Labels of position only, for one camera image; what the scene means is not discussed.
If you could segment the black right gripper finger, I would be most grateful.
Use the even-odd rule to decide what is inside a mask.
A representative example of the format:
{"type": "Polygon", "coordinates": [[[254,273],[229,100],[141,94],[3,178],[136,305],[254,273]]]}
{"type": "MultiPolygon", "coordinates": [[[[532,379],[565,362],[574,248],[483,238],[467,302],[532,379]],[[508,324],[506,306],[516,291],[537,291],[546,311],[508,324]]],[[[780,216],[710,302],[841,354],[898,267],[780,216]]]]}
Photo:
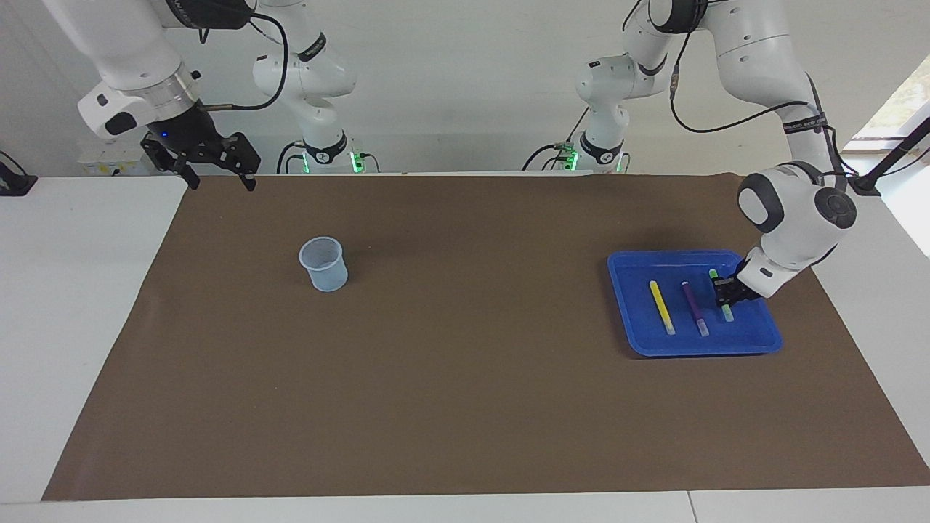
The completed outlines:
{"type": "Polygon", "coordinates": [[[153,163],[154,169],[161,173],[179,176],[192,190],[199,188],[200,178],[188,165],[186,153],[180,153],[180,156],[175,158],[165,145],[154,139],[153,134],[146,134],[143,137],[142,149],[153,163]]]}
{"type": "Polygon", "coordinates": [[[255,175],[260,167],[260,156],[242,133],[234,133],[222,140],[222,169],[232,172],[247,191],[255,190],[255,175]]]}

